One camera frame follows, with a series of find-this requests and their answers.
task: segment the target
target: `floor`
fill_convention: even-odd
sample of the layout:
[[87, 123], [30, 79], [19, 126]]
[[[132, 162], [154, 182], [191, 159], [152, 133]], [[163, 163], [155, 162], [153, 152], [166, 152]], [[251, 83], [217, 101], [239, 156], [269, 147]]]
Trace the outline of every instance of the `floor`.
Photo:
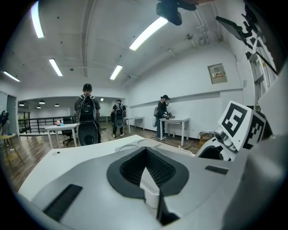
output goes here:
[[[105, 130], [101, 131], [101, 142], [108, 142], [114, 139], [124, 138], [132, 135], [139, 135], [144, 138], [150, 138], [159, 142], [164, 142], [165, 144], [178, 147], [181, 143], [180, 137], [167, 137], [167, 139], [160, 141], [156, 138], [156, 133], [143, 130], [141, 128], [134, 128], [131, 127], [131, 134], [128, 133], [128, 128], [124, 128], [125, 135], [120, 137], [120, 133], [118, 130], [118, 134], [116, 138], [112, 137], [112, 125], [109, 122], [101, 122], [101, 128], [106, 128]], [[66, 140], [66, 136], [59, 136], [60, 143], [62, 144], [63, 140]], [[52, 143], [54, 148], [58, 147], [56, 136], [52, 136]], [[10, 179], [10, 182], [16, 191], [19, 190], [22, 183], [25, 181], [26, 177], [29, 173], [33, 170], [33, 168], [38, 164], [38, 162], [51, 150], [51, 146], [49, 143], [49, 139], [47, 135], [44, 136], [20, 136], [13, 138], [13, 144], [16, 147], [20, 157], [24, 161], [23, 164], [20, 159], [17, 157], [13, 150], [8, 150], [9, 160], [12, 164], [13, 170], [10, 168], [8, 160], [5, 155], [4, 147], [0, 148], [0, 156], [2, 159], [2, 165], [4, 172], [7, 175], [7, 178]], [[200, 147], [198, 146], [199, 142], [197, 141], [187, 141], [185, 140], [183, 148], [186, 150], [191, 151], [192, 153], [196, 154]], [[74, 142], [70, 142], [68, 146], [62, 144], [62, 148], [69, 148], [73, 147]]]

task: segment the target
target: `ceiling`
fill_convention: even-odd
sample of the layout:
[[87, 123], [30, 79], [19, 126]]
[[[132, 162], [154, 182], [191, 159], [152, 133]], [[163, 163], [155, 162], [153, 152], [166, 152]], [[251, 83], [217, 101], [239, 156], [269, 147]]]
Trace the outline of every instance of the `ceiling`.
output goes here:
[[[105, 97], [103, 102], [100, 101], [100, 97], [96, 97], [100, 103], [109, 103], [115, 102], [117, 98]], [[55, 104], [59, 104], [60, 107], [69, 107], [74, 108], [74, 103], [77, 97], [46, 97], [46, 98], [38, 98], [33, 100], [22, 101], [25, 106], [19, 106], [19, 109], [37, 109], [36, 107], [39, 105], [40, 100], [44, 100], [45, 104], [40, 105], [42, 109], [54, 108]]]
[[[137, 36], [158, 18], [157, 3], [157, 0], [40, 1], [44, 38], [37, 38], [28, 13], [7, 45], [0, 70], [17, 76], [24, 88], [51, 83], [69, 87], [87, 81], [118, 88], [168, 58], [205, 45], [203, 35], [209, 38], [209, 43], [220, 36], [213, 2], [208, 2], [198, 5], [195, 12], [180, 9], [181, 26], [169, 22], [138, 50], [130, 50]], [[202, 22], [203, 35], [197, 29]], [[193, 35], [192, 41], [186, 39], [187, 34]], [[56, 60], [63, 77], [56, 75], [50, 58]], [[116, 65], [122, 65], [123, 69], [112, 81], [110, 76]]]

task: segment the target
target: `ceiling light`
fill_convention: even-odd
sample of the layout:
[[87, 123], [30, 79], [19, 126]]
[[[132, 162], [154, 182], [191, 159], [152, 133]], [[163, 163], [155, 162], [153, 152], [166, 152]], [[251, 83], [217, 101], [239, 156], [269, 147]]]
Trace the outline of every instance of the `ceiling light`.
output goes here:
[[17, 79], [16, 77], [13, 77], [11, 74], [9, 74], [9, 73], [6, 72], [6, 71], [4, 71], [3, 73], [6, 74], [8, 77], [12, 78], [13, 80], [17, 81], [17, 82], [20, 81], [19, 79]]
[[136, 50], [138, 47], [146, 41], [153, 33], [155, 33], [157, 30], [159, 30], [162, 26], [164, 26], [168, 21], [162, 17], [158, 18], [156, 21], [154, 21], [150, 26], [147, 27], [146, 30], [142, 32], [142, 34], [139, 35], [139, 37], [133, 42], [133, 44], [130, 46], [130, 49]]
[[110, 79], [114, 80], [117, 77], [117, 75], [119, 74], [119, 72], [121, 71], [122, 68], [123, 68], [122, 66], [117, 66], [116, 69], [114, 70], [114, 72], [112, 73]]
[[54, 68], [54, 70], [56, 71], [56, 73], [58, 74], [58, 76], [59, 76], [59, 77], [62, 77], [63, 75], [62, 75], [61, 71], [59, 70], [59, 68], [58, 68], [55, 60], [54, 60], [54, 59], [50, 59], [49, 62], [51, 63], [52, 67]]
[[41, 23], [40, 23], [40, 18], [39, 18], [39, 1], [36, 2], [32, 7], [31, 7], [31, 17], [33, 21], [33, 26], [35, 29], [35, 32], [37, 34], [38, 38], [43, 38], [44, 34], [41, 28]]

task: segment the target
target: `table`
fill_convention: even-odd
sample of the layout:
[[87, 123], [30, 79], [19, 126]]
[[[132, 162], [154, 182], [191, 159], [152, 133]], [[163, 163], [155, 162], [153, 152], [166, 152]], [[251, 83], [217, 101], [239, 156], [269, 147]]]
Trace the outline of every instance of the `table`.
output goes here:
[[53, 149], [53, 144], [52, 144], [52, 141], [51, 141], [50, 131], [55, 131], [56, 132], [57, 142], [58, 142], [59, 148], [61, 148], [59, 137], [58, 137], [58, 131], [62, 131], [62, 130], [72, 130], [74, 144], [75, 144], [75, 147], [77, 147], [76, 136], [75, 136], [75, 128], [77, 128], [78, 125], [79, 125], [78, 123], [75, 123], [75, 124], [65, 124], [65, 125], [62, 125], [62, 126], [52, 125], [52, 126], [46, 127], [45, 129], [48, 132], [48, 137], [49, 137], [49, 142], [50, 142], [51, 148]]
[[166, 122], [167, 124], [181, 124], [182, 125], [182, 132], [181, 132], [181, 146], [184, 145], [184, 130], [185, 130], [185, 122], [189, 122], [189, 118], [185, 119], [178, 119], [178, 118], [172, 118], [172, 119], [166, 119], [166, 118], [161, 118], [160, 119], [160, 138], [163, 140], [163, 124], [162, 122]]
[[17, 154], [17, 156], [19, 157], [19, 159], [22, 161], [21, 157], [19, 156], [18, 152], [16, 151], [16, 148], [14, 147], [13, 142], [12, 142], [12, 140], [11, 140], [11, 138], [13, 138], [14, 136], [16, 136], [15, 133], [13, 133], [12, 135], [7, 135], [7, 134], [5, 134], [5, 135], [1, 135], [1, 136], [0, 136], [0, 140], [3, 140], [3, 141], [4, 141], [5, 153], [6, 153], [7, 160], [8, 160], [8, 162], [9, 162], [10, 167], [11, 167], [12, 170], [13, 170], [13, 168], [12, 168], [11, 162], [10, 162], [9, 157], [8, 157], [8, 151], [7, 151], [7, 146], [6, 146], [6, 141], [5, 141], [5, 140], [9, 140], [9, 141], [10, 141], [11, 145], [8, 146], [8, 147], [12, 147], [12, 148], [14, 149], [15, 153]]
[[131, 133], [129, 120], [137, 120], [137, 119], [142, 119], [143, 120], [143, 130], [145, 130], [145, 117], [125, 117], [124, 121], [126, 120], [127, 123], [128, 123], [129, 133]]
[[142, 139], [144, 138], [133, 135], [95, 145], [52, 149], [28, 175], [21, 185], [19, 193], [31, 201], [45, 185], [63, 175], [76, 165], [86, 160], [115, 153], [116, 148]]

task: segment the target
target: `man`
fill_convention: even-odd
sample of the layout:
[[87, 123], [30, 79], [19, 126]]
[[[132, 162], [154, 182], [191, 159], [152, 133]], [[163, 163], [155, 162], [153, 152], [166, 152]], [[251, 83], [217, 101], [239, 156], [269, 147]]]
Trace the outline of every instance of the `man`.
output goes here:
[[[116, 114], [117, 110], [122, 110], [123, 111], [123, 117], [126, 117], [126, 112], [127, 112], [126, 107], [121, 102], [122, 102], [121, 99], [117, 99], [116, 104], [112, 108], [112, 114]], [[113, 138], [116, 137], [116, 132], [117, 132], [117, 127], [114, 123], [114, 125], [113, 125]], [[123, 126], [120, 128], [120, 136], [121, 137], [124, 136]]]
[[[157, 109], [157, 138], [161, 139], [161, 130], [160, 130], [160, 119], [161, 118], [166, 118], [167, 117], [167, 106], [168, 103], [166, 102], [170, 100], [170, 98], [167, 95], [164, 95], [161, 97], [161, 100], [158, 102], [158, 109]], [[162, 133], [163, 133], [163, 138], [165, 139], [166, 137], [164, 136], [165, 133], [165, 122], [162, 123]]]
[[98, 133], [98, 143], [101, 143], [101, 133], [100, 133], [100, 125], [99, 125], [99, 116], [100, 116], [100, 104], [98, 102], [98, 100], [96, 99], [96, 97], [91, 95], [92, 93], [92, 85], [91, 84], [85, 84], [83, 86], [83, 94], [81, 96], [79, 96], [74, 104], [74, 109], [75, 109], [75, 114], [77, 117], [79, 117], [79, 113], [80, 113], [80, 109], [81, 109], [81, 105], [82, 102], [84, 101], [84, 99], [86, 98], [86, 96], [90, 96], [90, 98], [92, 99], [92, 101], [94, 102], [94, 107], [96, 109], [96, 118], [95, 118], [95, 124], [97, 126], [97, 133]]
[[[0, 135], [5, 135], [9, 133], [9, 126], [10, 126], [10, 121], [8, 119], [9, 112], [7, 111], [2, 111], [0, 114]], [[9, 141], [8, 139], [5, 141], [6, 145], [9, 146]]]
[[85, 97], [88, 95], [91, 97], [91, 99], [93, 100], [94, 102], [94, 106], [95, 106], [95, 109], [96, 109], [96, 117], [98, 119], [98, 117], [100, 116], [100, 104], [98, 102], [98, 100], [96, 99], [96, 97], [93, 97], [91, 96], [91, 93], [92, 93], [92, 85], [91, 84], [85, 84], [83, 86], [83, 94], [78, 97], [75, 101], [75, 105], [74, 105], [74, 109], [75, 109], [75, 113], [76, 113], [76, 116], [79, 117], [79, 111], [80, 111], [80, 108], [81, 108], [81, 104], [83, 102], [83, 100], [85, 99]]

